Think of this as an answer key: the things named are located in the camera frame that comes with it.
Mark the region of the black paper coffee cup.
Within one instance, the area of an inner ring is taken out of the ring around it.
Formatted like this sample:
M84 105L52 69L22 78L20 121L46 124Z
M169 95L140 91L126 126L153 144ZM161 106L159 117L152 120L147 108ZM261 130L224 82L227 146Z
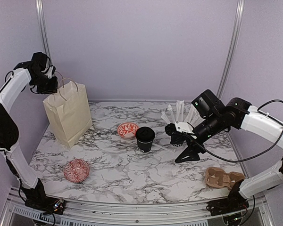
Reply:
M142 153L148 153L152 148L152 144L153 144L153 141L142 142L140 140L137 140L138 149Z

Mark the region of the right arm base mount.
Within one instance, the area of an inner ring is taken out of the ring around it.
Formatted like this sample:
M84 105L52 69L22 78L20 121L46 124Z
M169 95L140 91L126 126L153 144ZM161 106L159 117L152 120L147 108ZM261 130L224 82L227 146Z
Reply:
M206 210L211 216L217 216L247 209L249 206L247 199L243 198L238 190L232 189L227 198L209 201Z

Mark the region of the beige paper bag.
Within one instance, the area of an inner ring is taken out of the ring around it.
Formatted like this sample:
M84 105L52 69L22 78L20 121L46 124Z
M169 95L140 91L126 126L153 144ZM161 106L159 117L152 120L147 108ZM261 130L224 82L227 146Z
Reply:
M72 148L92 126L85 85L63 78L57 93L43 100L50 130L64 146Z

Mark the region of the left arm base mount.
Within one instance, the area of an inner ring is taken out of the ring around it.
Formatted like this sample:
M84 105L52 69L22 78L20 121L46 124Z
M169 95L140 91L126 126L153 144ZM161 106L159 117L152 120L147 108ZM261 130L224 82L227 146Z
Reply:
M40 179L38 179L35 188L27 189L21 187L21 189L26 197L25 206L58 215L64 213L66 201L47 196L44 190L44 185Z

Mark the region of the black plastic cup lid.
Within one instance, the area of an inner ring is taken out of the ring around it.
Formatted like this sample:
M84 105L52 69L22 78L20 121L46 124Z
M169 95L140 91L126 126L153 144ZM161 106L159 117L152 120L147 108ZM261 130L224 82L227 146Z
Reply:
M155 132L150 127L140 127L137 129L135 137L140 142L148 143L154 140Z

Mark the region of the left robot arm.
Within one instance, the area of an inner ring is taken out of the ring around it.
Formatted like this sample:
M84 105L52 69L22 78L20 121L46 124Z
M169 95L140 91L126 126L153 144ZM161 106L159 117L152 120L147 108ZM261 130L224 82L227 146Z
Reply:
M19 144L19 129L10 115L11 108L26 86L36 94L53 94L58 90L58 79L54 76L55 66L42 52L33 53L31 60L18 63L7 73L0 88L0 153L5 157L11 172L21 186L35 190L39 179L28 165Z

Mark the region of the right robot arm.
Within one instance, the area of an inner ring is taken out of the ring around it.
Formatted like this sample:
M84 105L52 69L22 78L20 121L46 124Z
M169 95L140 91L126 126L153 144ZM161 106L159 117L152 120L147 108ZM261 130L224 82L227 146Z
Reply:
M188 122L175 122L176 136L186 139L187 148L176 158L176 163L200 160L199 153L208 152L204 142L212 136L231 128L242 129L258 135L283 149L283 122L262 112L250 102L235 97L224 105L209 89L192 101L203 122L193 127ZM274 166L233 186L224 207L236 210L246 200L257 193L283 184L283 157Z

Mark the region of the brown cardboard cup carrier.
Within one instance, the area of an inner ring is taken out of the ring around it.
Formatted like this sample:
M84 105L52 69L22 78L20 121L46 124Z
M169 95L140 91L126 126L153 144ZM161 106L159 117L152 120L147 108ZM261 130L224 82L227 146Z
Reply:
M231 190L234 184L246 177L243 173L239 172L225 172L222 168L209 167L206 169L205 183L212 188L224 188Z

